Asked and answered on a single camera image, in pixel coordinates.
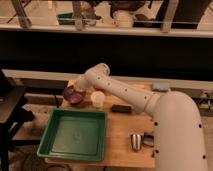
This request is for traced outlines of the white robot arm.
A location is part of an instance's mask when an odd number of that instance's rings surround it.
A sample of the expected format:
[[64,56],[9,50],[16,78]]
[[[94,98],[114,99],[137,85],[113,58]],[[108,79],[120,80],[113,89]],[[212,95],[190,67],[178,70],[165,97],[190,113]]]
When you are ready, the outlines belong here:
[[155,171],[208,171],[204,131],[196,103],[179,91],[158,94],[109,76],[99,63],[80,75],[75,87],[106,90],[153,118]]

